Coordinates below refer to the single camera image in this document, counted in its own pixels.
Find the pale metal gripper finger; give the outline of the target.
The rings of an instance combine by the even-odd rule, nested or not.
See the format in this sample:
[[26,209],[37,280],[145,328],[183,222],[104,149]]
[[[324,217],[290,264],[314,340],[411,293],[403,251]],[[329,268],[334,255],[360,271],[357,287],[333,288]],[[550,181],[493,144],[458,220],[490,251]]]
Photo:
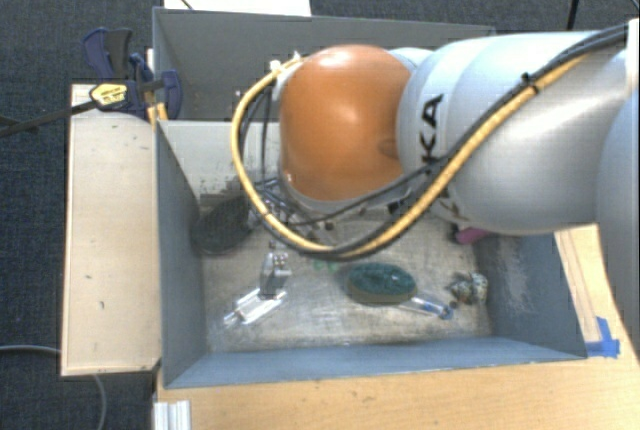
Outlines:
[[261,291],[255,288],[234,302],[233,310],[236,314],[258,314],[264,305]]
[[225,326],[251,325],[278,309],[286,300],[287,292],[274,297],[262,297],[260,291],[251,291],[233,302],[231,311],[223,318]]

